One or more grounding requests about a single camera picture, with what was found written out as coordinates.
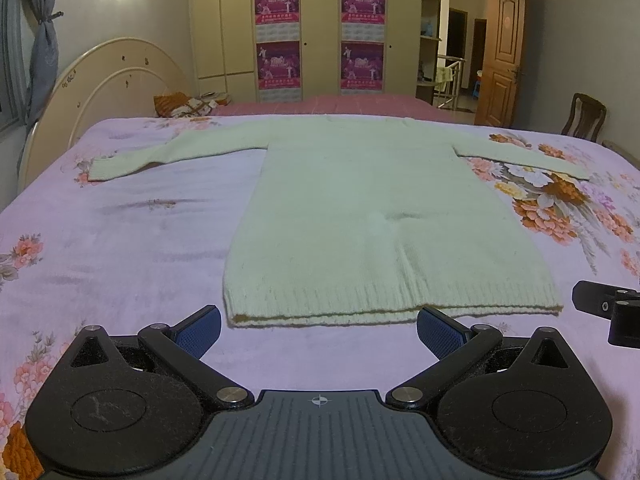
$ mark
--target sweater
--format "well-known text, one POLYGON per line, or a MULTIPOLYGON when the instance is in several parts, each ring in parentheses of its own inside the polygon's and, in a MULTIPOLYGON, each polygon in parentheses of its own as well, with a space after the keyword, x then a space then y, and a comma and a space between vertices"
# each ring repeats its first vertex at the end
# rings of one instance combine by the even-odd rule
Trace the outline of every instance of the sweater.
POLYGON ((565 160, 414 120, 316 116, 185 132, 94 161, 89 180, 151 163, 267 149, 231 243, 223 295, 235 326, 558 312, 542 256, 462 156, 587 178, 565 160))

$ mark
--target poster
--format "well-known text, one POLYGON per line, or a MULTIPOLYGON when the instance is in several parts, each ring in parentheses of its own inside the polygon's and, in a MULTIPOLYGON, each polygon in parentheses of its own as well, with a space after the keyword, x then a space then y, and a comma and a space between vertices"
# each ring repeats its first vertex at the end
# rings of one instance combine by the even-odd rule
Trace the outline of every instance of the poster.
POLYGON ((340 93, 382 92, 385 45, 342 42, 340 93))
POLYGON ((300 42, 276 41, 256 45, 258 92, 262 103, 300 101, 300 42))
POLYGON ((343 41, 385 41, 386 0, 342 0, 343 41))
POLYGON ((255 41, 300 39, 300 0, 255 0, 255 41))

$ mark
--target beige wardrobe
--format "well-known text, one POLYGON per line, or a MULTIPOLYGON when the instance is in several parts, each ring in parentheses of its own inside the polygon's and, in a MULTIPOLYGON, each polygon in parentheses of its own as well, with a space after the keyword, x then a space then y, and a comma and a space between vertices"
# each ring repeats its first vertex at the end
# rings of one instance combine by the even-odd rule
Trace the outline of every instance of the beige wardrobe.
MULTIPOLYGON (((200 93, 226 91, 234 102, 257 102, 254 0, 190 4, 200 93)), ((418 60, 434 74, 437 40, 421 38, 420 22, 426 16, 438 30, 439 14, 439 0, 386 0, 384 92, 416 95, 418 60)), ((302 98, 340 93, 340 16, 341 0, 300 0, 302 98)), ((418 87, 427 101, 432 90, 418 87)))

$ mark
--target headboard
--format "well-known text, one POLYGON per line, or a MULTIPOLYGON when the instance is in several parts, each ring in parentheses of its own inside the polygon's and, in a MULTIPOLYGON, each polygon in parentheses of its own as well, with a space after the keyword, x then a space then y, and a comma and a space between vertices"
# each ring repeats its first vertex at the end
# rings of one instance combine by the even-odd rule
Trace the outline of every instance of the headboard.
POLYGON ((22 191, 95 123, 155 117, 154 95, 191 93, 192 82, 163 50, 144 40, 117 38, 82 55, 60 76, 20 164, 22 191))

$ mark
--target red bedspread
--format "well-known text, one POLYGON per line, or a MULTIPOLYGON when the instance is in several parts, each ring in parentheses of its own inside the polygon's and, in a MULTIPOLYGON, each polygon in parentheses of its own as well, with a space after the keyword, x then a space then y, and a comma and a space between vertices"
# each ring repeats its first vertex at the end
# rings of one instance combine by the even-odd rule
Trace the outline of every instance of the red bedspread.
POLYGON ((423 121, 452 123, 450 114, 420 99, 394 94, 319 96, 299 103, 242 103, 219 107, 215 116, 264 114, 356 114, 411 117, 423 121))

